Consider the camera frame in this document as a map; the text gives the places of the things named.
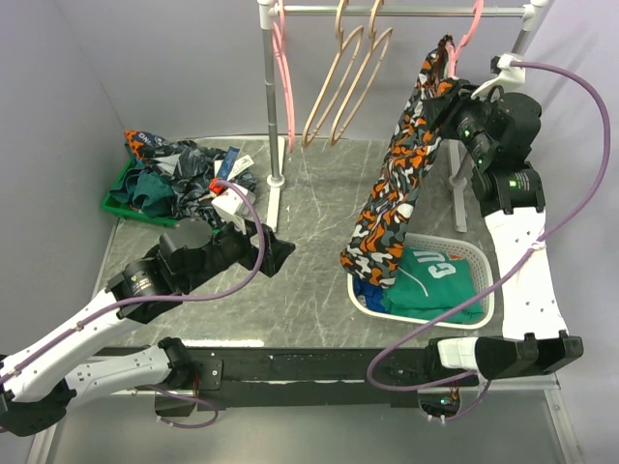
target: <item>clothing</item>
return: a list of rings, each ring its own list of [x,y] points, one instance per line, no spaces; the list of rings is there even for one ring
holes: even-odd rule
[[[397,316],[430,320],[475,296],[471,269],[460,256],[406,247],[396,283],[383,293],[385,310]],[[479,303],[445,322],[470,323],[484,317]]]
[[[353,291],[357,299],[364,304],[367,309],[371,309],[375,312],[387,312],[385,306],[381,303],[383,299],[383,289],[381,287],[353,277]]]
[[[448,56],[446,36],[426,58],[417,85],[404,107],[385,155],[380,178],[371,189],[340,263],[352,275],[388,288],[396,283],[408,221],[419,186],[436,158],[439,131],[430,132],[424,101],[439,97],[454,86],[445,79]]]
[[[223,223],[211,205],[209,185],[215,178],[215,161],[223,160],[226,151],[197,145],[191,140],[170,142],[150,132],[125,130],[125,137],[135,158],[168,182],[173,198],[169,215],[173,218],[201,218],[211,226]],[[234,182],[255,191],[256,179],[248,170]]]
[[[149,218],[170,216],[172,212],[172,186],[148,167],[129,169],[109,193],[119,203],[129,203]]]

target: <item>table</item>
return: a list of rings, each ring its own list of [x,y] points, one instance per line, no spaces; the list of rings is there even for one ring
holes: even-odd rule
[[[269,173],[268,142],[264,139],[201,139],[199,143],[227,149],[241,148],[250,155],[251,168],[261,182],[256,208],[266,217]],[[409,333],[406,323],[374,319],[360,312],[348,298],[346,272],[339,252],[347,244],[353,224],[376,181],[386,152],[385,141],[342,140],[331,147],[316,139],[306,149],[286,154],[286,188],[280,204],[278,237],[297,249],[273,278],[258,275],[239,293],[210,303],[191,303],[167,312],[148,326],[117,338],[110,346],[142,346],[165,336],[181,337],[189,346],[266,347],[384,347]],[[468,229],[453,226],[447,153],[439,154],[422,183],[410,231],[461,239],[479,247],[488,257],[497,279],[494,248],[479,206],[470,190],[465,194]],[[156,226],[121,220],[103,269],[102,287],[158,241],[164,231]],[[246,270],[234,265],[198,288],[194,294],[220,292],[243,278]],[[440,336],[500,335],[503,304],[495,300],[491,321],[476,331],[432,328],[405,346],[426,346]]]

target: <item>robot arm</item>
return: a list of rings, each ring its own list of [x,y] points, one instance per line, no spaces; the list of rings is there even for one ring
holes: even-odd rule
[[[582,340],[569,336],[554,290],[545,243],[545,198],[540,175],[526,161],[542,109],[513,90],[524,70],[508,54],[493,60],[499,76],[476,87],[459,80],[425,102],[430,130],[459,140],[473,160],[473,191],[505,276],[528,249],[533,254],[502,287],[503,337],[463,337],[430,345],[441,368],[464,368],[487,379],[542,375],[582,356]]]
[[[15,435],[37,433],[62,419],[70,409],[94,398],[141,385],[177,388],[192,375],[189,352],[178,338],[105,362],[83,363],[115,337],[148,324],[180,302],[130,304],[81,326],[80,321],[118,301],[132,297],[188,294],[234,263],[251,269],[258,250],[251,244],[256,226],[247,221],[246,234],[228,223],[217,235],[208,223],[182,220],[160,236],[157,246],[130,263],[74,317],[44,338],[0,363],[0,377],[15,374],[0,385],[0,426]],[[278,241],[263,226],[265,255],[260,271],[274,276],[294,245]],[[67,329],[77,332],[49,346]],[[43,352],[29,365],[17,367]]]

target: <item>jersey number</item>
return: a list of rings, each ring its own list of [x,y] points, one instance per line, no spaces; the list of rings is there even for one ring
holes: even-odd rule
[[[441,253],[438,253],[436,251],[415,251],[414,254],[417,258],[417,261],[419,261],[420,263],[441,263],[429,266],[427,268],[427,271],[434,278],[450,276],[451,274],[456,273],[456,268],[449,263],[445,263],[445,256]]]

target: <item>metal rod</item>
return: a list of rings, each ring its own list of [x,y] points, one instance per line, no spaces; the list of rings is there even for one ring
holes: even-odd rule
[[[512,48],[512,53],[515,53],[516,55],[524,54],[524,46],[526,45],[526,40],[529,37],[529,34],[531,34],[530,31],[520,31],[518,37],[516,38],[516,43],[514,43],[514,48]]]
[[[337,6],[284,6],[283,11],[287,15],[298,16],[335,16]],[[274,7],[269,10],[270,16],[279,14],[279,7]],[[371,12],[371,7],[344,7],[342,14],[344,16],[368,16]],[[378,9],[378,16],[418,16],[418,17],[472,17],[472,8],[460,7],[397,7],[384,6]],[[483,16],[501,16],[501,17],[523,17],[523,7],[486,7],[484,8]]]
[[[267,121],[269,125],[269,153],[271,154],[271,178],[281,180],[280,150],[278,147],[278,111],[275,101],[275,58],[271,29],[262,30],[264,46],[264,84],[267,91]]]
[[[471,165],[471,159],[469,158],[468,151],[464,149],[464,158],[462,158],[462,162],[460,163],[460,168],[457,170],[456,176],[454,176],[454,180],[456,182],[461,181],[466,178],[466,174],[468,171],[468,167]]]

